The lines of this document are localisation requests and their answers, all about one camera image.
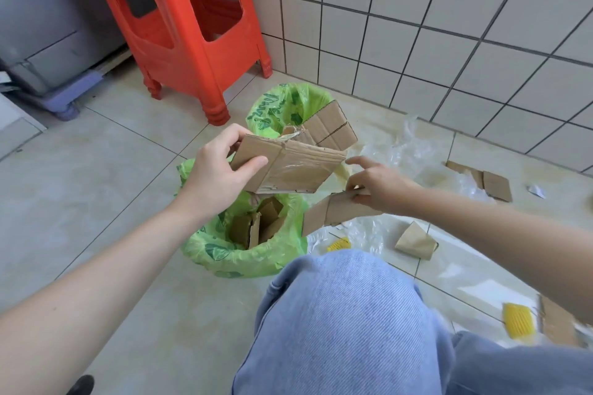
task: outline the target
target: green garbage bag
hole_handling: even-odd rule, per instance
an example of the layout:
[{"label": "green garbage bag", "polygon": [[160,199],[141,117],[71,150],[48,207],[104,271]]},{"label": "green garbage bag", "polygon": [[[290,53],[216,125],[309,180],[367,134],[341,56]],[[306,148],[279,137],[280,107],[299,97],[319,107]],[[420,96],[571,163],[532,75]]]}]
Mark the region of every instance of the green garbage bag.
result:
[{"label": "green garbage bag", "polygon": [[312,84],[279,84],[253,104],[247,127],[259,136],[277,138],[286,125],[302,124],[332,100],[329,92]]},{"label": "green garbage bag", "polygon": [[[312,84],[281,84],[256,101],[247,115],[247,126],[254,134],[277,138],[286,125],[302,124],[332,100],[329,92]],[[182,185],[193,164],[192,159],[177,166]],[[257,209],[250,204],[251,195],[241,192],[227,210],[191,235],[182,246],[183,254],[218,277],[275,275],[294,258],[307,253],[307,239],[301,237],[301,231],[303,215],[308,208],[300,194],[278,194],[275,197],[284,205],[280,217],[285,217],[285,221],[267,242],[251,250],[241,250],[229,240],[233,218]]]},{"label": "green garbage bag", "polygon": [[[182,185],[193,163],[194,160],[191,159],[177,166]],[[183,254],[218,277],[251,278],[275,275],[294,258],[307,253],[307,239],[301,237],[301,230],[303,214],[308,208],[305,199],[298,194],[278,194],[275,197],[284,205],[280,217],[286,219],[269,241],[251,250],[241,250],[228,239],[233,218],[256,211],[257,208],[250,204],[251,195],[241,192],[227,210],[191,235],[182,246]]]}]

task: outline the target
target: forearm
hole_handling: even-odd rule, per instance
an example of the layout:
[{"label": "forearm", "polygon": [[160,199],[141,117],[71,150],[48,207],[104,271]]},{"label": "forearm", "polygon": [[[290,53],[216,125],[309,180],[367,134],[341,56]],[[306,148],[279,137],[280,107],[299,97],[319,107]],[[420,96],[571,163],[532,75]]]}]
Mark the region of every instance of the forearm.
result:
[{"label": "forearm", "polygon": [[458,237],[593,323],[593,234],[438,190],[420,189],[411,203],[414,217]]},{"label": "forearm", "polygon": [[7,311],[0,317],[0,393],[66,393],[200,226],[196,217],[165,210]]}]

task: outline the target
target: hand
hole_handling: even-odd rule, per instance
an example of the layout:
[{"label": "hand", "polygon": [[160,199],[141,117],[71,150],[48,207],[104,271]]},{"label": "hand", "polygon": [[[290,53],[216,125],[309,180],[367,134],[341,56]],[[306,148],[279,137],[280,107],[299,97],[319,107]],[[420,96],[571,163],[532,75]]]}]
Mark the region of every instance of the hand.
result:
[{"label": "hand", "polygon": [[231,170],[226,158],[246,134],[250,134],[248,129],[234,123],[200,149],[185,185],[171,204],[175,211],[205,222],[236,200],[251,177],[267,164],[265,156],[257,156]]},{"label": "hand", "polygon": [[371,193],[357,195],[353,198],[356,203],[390,214],[411,215],[416,194],[423,190],[419,184],[365,156],[348,158],[346,164],[358,164],[363,168],[362,172],[355,173],[348,179],[346,190],[359,187],[366,188]]}]

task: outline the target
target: left hand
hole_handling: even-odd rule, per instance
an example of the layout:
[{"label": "left hand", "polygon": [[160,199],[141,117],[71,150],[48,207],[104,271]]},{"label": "left hand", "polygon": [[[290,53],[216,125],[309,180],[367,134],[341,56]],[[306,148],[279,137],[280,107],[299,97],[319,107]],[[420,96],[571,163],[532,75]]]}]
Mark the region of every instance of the left hand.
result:
[{"label": "left hand", "polygon": [[196,221],[208,221],[226,210],[247,182],[267,164],[265,156],[250,159],[232,170],[226,158],[250,131],[236,123],[224,129],[197,153],[185,185],[171,204],[177,212],[195,214]]}]

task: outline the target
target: right hand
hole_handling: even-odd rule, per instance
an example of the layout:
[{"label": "right hand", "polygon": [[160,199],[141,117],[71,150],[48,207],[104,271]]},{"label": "right hand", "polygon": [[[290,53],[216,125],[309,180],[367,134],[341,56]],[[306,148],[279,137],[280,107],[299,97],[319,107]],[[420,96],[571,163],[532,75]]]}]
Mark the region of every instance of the right hand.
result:
[{"label": "right hand", "polygon": [[357,195],[356,203],[370,206],[377,211],[396,215],[410,215],[416,195],[423,188],[406,178],[395,169],[379,164],[365,156],[354,156],[346,164],[358,164],[362,172],[352,175],[346,183],[346,190],[366,188],[370,195]]}]

